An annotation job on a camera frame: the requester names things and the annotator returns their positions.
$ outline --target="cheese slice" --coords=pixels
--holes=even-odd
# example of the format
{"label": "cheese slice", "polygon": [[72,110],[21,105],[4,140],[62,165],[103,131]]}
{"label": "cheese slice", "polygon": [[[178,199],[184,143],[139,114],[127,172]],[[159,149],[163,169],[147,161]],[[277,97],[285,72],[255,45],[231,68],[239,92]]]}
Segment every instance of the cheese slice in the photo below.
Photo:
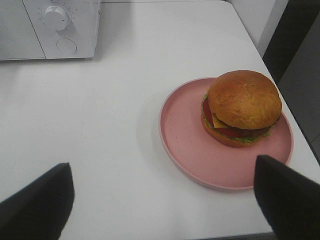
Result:
{"label": "cheese slice", "polygon": [[215,129],[228,129],[228,128],[230,128],[230,126],[226,125],[223,121],[220,121],[214,113],[211,113],[211,115],[212,115],[213,127]]}

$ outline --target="gray wall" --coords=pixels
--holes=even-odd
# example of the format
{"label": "gray wall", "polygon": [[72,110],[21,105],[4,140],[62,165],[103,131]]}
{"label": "gray wall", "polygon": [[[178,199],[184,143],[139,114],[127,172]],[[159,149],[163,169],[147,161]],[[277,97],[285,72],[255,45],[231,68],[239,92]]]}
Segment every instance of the gray wall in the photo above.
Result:
{"label": "gray wall", "polygon": [[278,87],[320,157],[320,14]]}

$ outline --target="top bun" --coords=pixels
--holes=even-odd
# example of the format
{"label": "top bun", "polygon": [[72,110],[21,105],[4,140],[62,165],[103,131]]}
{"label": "top bun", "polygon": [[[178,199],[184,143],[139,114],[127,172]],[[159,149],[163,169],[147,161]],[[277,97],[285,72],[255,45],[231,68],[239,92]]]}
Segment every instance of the top bun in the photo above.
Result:
{"label": "top bun", "polygon": [[259,72],[237,70],[219,76],[208,90],[209,107],[225,124],[239,129],[262,129],[281,115],[275,85]]}

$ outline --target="plate rim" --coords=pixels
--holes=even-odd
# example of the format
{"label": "plate rim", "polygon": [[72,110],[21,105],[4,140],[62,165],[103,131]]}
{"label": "plate rim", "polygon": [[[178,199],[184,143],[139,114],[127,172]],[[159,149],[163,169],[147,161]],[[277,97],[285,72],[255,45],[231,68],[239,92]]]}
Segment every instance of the plate rim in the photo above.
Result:
{"label": "plate rim", "polygon": [[[188,85],[188,84],[191,84],[193,82],[198,82],[198,81],[203,81],[203,80],[209,80],[209,79],[212,79],[212,80],[215,80],[217,79],[217,77],[212,77],[212,76],[209,76],[209,77],[200,77],[200,78],[196,78],[196,79],[192,79],[192,80],[189,80],[181,85],[179,85],[178,87],[176,87],[174,90],[172,90],[170,92],[170,94],[165,98],[162,106],[161,106],[161,109],[160,109],[160,113],[159,113],[159,116],[158,116],[158,131],[159,131],[159,135],[160,135],[160,138],[161,138],[161,143],[166,151],[166,153],[168,154],[169,158],[174,162],[174,164],[180,169],[180,171],[182,171],[185,175],[187,175],[189,178],[191,178],[193,181],[195,181],[196,183],[200,184],[200,185],[203,185],[203,186],[206,186],[208,188],[211,188],[211,189],[215,189],[215,190],[220,190],[220,191],[241,191],[241,190],[249,190],[249,189],[253,189],[254,185],[250,185],[250,186],[241,186],[241,187],[229,187],[229,186],[222,186],[222,185],[219,185],[219,184],[212,184],[212,183],[209,183],[203,179],[199,179],[198,177],[194,176],[192,173],[190,173],[189,171],[187,171],[177,160],[176,158],[172,155],[171,151],[169,150],[168,146],[166,145],[166,142],[165,142],[165,139],[164,139],[164,136],[162,134],[162,125],[161,125],[161,120],[162,120],[162,116],[163,116],[163,111],[164,111],[164,108],[166,106],[166,103],[168,102],[168,100],[171,98],[171,96],[177,91],[179,90],[180,88],[184,87],[185,85]],[[289,123],[289,120],[287,118],[287,116],[285,115],[285,113],[283,112],[283,110],[281,111],[281,115],[283,116],[286,124],[288,125],[288,128],[289,128],[289,132],[290,132],[290,140],[291,140],[291,148],[290,148],[290,152],[289,152],[289,155],[288,155],[288,158],[287,160],[285,161],[285,165],[288,165],[291,157],[292,157],[292,154],[293,154],[293,149],[294,149],[294,136],[293,136],[293,132],[292,132],[292,128],[291,128],[291,125]]]}

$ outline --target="pink plate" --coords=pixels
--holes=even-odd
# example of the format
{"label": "pink plate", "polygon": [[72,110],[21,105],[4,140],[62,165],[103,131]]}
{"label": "pink plate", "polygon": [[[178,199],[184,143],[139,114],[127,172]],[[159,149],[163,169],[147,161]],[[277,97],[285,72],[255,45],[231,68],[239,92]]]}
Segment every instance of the pink plate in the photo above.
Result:
{"label": "pink plate", "polygon": [[269,155],[287,164],[294,139],[282,113],[270,136],[249,147],[234,148],[215,140],[201,123],[201,102],[215,77],[189,81],[165,100],[159,132],[174,163],[196,182],[220,190],[250,189],[257,155]]}

